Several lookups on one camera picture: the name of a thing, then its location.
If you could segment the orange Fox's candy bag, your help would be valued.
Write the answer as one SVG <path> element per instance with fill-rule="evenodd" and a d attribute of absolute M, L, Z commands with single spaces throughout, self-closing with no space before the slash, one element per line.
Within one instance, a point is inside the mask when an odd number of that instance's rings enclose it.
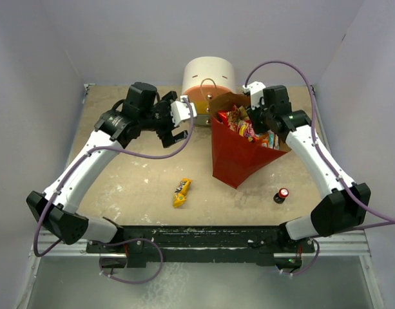
<path fill-rule="evenodd" d="M 262 146 L 262 147 L 272 148 L 269 133 L 262 134 L 262 135 L 256 135 L 255 143 L 257 145 Z"/>

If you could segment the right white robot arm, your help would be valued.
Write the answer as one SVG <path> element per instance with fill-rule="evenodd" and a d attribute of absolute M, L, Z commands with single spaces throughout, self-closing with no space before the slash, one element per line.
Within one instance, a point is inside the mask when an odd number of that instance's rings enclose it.
<path fill-rule="evenodd" d="M 366 211 L 359 204 L 368 204 L 371 190 L 365 183 L 356 183 L 336 163 L 307 113 L 292 110 L 287 88 L 252 82 L 244 86 L 243 93 L 250 98 L 246 112 L 255 133 L 278 135 L 301 158 L 322 199 L 310 214 L 280 224 L 278 246 L 292 252 L 301 239 L 332 236 L 361 225 Z"/>

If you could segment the yellow M&M's packet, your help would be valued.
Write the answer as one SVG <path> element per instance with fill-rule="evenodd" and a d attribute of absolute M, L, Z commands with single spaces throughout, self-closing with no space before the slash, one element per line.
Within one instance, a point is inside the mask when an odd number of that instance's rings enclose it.
<path fill-rule="evenodd" d="M 173 195 L 173 207 L 174 208 L 179 208 L 182 206 L 187 199 L 188 191 L 191 186 L 192 180 L 188 178 L 183 178 L 181 179 L 179 185 L 175 189 L 174 195 Z"/>

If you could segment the red paper bag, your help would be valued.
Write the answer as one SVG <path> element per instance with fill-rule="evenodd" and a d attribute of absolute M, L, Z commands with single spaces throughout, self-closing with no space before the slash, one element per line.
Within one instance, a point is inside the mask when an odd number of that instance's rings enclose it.
<path fill-rule="evenodd" d="M 221 94 L 209 103 L 213 176 L 235 189 L 252 174 L 290 151 L 280 138 L 279 150 L 262 147 L 219 121 L 218 111 L 249 104 L 248 97 L 233 92 Z"/>

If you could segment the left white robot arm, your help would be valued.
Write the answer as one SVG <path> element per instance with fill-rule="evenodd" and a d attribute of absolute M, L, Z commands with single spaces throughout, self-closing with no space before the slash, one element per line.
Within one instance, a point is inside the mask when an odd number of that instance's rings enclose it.
<path fill-rule="evenodd" d="M 186 145 L 191 132 L 173 134 L 173 130 L 196 115 L 195 105 L 186 95 L 170 91 L 161 97 L 151 84 L 132 84 L 126 98 L 100 116 L 85 146 L 56 181 L 43 192 L 32 191 L 27 196 L 26 204 L 39 227 L 67 245 L 87 239 L 100 241 L 108 252 L 119 251 L 124 243 L 122 227 L 110 219 L 78 213 L 88 189 L 143 131 L 156 133 L 165 148 L 178 142 Z"/>

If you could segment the teal Fox's candy bag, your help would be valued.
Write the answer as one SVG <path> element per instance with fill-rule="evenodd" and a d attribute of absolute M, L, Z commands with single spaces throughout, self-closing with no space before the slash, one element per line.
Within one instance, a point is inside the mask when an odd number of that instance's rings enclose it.
<path fill-rule="evenodd" d="M 280 149 L 278 136 L 272 131 L 269 132 L 269 148 L 274 150 Z"/>

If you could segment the red noodle snack packet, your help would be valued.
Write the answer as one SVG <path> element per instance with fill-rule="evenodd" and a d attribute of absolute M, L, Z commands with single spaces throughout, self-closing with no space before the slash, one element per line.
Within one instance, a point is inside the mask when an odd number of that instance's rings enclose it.
<path fill-rule="evenodd" d="M 234 105 L 229 111 L 218 111 L 217 116 L 223 125 L 234 132 L 238 131 L 241 122 L 249 122 L 249 117 L 244 106 L 237 107 Z"/>

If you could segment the colourful candy packet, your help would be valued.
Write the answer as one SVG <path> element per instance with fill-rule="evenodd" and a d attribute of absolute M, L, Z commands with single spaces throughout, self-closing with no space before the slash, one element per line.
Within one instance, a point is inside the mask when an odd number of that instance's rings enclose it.
<path fill-rule="evenodd" d="M 237 133 L 249 142 L 255 141 L 256 134 L 250 120 L 241 120 L 237 126 Z"/>

